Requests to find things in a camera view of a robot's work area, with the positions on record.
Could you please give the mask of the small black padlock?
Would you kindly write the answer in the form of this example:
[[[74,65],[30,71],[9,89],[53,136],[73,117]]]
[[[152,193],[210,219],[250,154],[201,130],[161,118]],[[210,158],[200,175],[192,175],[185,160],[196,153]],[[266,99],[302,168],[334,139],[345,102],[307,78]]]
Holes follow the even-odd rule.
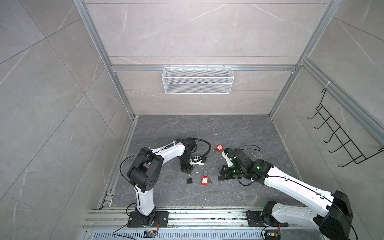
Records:
[[[193,179],[192,179],[192,176],[191,175],[187,175],[187,184],[192,184],[193,183]]]

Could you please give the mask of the red long-shackle padlock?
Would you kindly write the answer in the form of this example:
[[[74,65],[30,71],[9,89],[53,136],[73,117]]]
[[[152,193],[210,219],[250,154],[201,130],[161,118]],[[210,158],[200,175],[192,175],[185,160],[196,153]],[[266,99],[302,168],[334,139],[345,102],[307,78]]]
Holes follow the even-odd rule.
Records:
[[[208,171],[204,171],[202,175],[201,185],[208,186],[210,184],[210,177]]]

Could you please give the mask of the small red padlock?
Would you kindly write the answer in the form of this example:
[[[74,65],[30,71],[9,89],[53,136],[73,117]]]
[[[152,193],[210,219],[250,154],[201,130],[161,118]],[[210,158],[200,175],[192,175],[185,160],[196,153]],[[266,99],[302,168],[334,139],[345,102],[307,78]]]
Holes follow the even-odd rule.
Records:
[[[218,145],[218,146],[216,146],[216,151],[217,151],[218,153],[221,153],[224,149],[225,149],[225,148],[224,148],[222,145]]]

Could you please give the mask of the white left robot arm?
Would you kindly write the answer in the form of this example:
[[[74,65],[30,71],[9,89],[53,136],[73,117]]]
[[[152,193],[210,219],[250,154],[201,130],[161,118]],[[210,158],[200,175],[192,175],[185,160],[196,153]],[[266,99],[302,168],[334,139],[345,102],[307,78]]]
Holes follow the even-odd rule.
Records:
[[[126,174],[122,172],[123,165],[119,166],[121,175],[135,190],[136,207],[130,219],[139,221],[143,227],[159,224],[153,188],[159,180],[163,164],[178,158],[182,172],[189,174],[194,169],[193,164],[205,163],[211,149],[212,145],[203,139],[175,139],[163,147],[141,148],[138,154],[125,158],[123,162],[135,158]]]

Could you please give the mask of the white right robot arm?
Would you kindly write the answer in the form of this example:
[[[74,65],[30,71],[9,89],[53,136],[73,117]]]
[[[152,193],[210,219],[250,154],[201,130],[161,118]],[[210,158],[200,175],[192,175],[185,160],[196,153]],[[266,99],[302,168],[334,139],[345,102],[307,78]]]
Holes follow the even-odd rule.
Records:
[[[236,179],[248,180],[243,186],[259,183],[276,189],[303,204],[302,207],[288,206],[269,201],[260,214],[266,226],[295,224],[319,230],[329,240],[347,240],[352,225],[353,211],[348,196],[341,192],[333,193],[306,184],[280,170],[273,164],[258,159],[253,161],[244,149],[217,147],[226,160],[219,171],[219,181]]]

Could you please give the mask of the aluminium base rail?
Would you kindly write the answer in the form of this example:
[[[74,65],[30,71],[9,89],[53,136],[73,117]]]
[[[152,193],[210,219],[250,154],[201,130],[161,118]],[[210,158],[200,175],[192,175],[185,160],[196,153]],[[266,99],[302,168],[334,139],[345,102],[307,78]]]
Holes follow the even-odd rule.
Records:
[[[133,208],[90,210],[81,221],[86,240],[323,240],[315,229],[262,223],[262,207],[158,208],[143,227]]]

